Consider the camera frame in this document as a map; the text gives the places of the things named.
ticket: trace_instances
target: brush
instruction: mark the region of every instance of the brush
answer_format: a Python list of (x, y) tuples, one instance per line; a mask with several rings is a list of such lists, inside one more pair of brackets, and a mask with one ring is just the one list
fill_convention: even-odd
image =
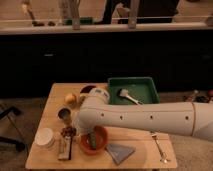
[(139, 100), (134, 99), (129, 95), (129, 91), (127, 89), (119, 89), (117, 95), (122, 98), (126, 98), (137, 105), (142, 105), (143, 103)]

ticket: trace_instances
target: green bowl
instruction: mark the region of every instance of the green bowl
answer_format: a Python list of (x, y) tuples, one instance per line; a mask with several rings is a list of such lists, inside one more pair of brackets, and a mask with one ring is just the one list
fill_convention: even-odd
[(110, 104), (132, 105), (132, 101), (119, 97), (119, 90), (127, 89), (129, 95), (144, 104), (159, 103), (159, 97), (151, 77), (113, 77), (108, 79)]

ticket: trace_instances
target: metal spoon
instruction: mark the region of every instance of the metal spoon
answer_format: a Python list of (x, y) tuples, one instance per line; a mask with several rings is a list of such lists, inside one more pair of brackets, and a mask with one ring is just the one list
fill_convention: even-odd
[(157, 134), (155, 132), (150, 132), (150, 133), (151, 133), (152, 138), (155, 140), (155, 143), (156, 143), (156, 145), (158, 147), (158, 151), (159, 151), (159, 153), (161, 155), (160, 161), (165, 163), (165, 164), (170, 162), (171, 160), (167, 159), (166, 153), (163, 152), (162, 148), (160, 147), (160, 143), (159, 143), (159, 141), (157, 139)]

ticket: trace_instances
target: cord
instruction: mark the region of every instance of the cord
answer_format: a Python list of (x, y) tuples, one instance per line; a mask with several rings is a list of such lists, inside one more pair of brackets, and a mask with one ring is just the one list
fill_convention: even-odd
[(15, 123), (12, 121), (12, 119), (10, 118), (9, 115), (7, 115), (7, 118), (9, 119), (10, 123), (13, 125), (13, 127), (14, 127), (14, 128), (16, 129), (16, 131), (18, 132), (18, 134), (19, 134), (19, 136), (20, 136), (22, 142), (24, 143), (24, 145), (25, 145), (25, 147), (26, 147), (27, 156), (28, 156), (28, 155), (29, 155), (29, 148), (28, 148), (28, 146), (27, 146), (27, 144), (26, 144), (26, 141), (25, 141), (25, 139), (24, 139), (22, 133), (21, 133), (20, 130), (17, 128), (17, 126), (16, 126)]

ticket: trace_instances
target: chair leg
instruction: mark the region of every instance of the chair leg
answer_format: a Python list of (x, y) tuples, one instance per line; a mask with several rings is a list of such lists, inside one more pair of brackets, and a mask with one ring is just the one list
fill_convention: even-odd
[(22, 151), (22, 150), (25, 149), (24, 143), (22, 143), (20, 141), (17, 141), (17, 140), (14, 140), (14, 139), (5, 138), (5, 137), (1, 137), (0, 136), (0, 142), (16, 145), (16, 150), (17, 151)]
[(21, 114), (21, 111), (18, 108), (12, 106), (4, 110), (2, 113), (0, 113), (0, 120), (6, 115), (8, 115), (10, 112), (13, 112), (17, 116)]

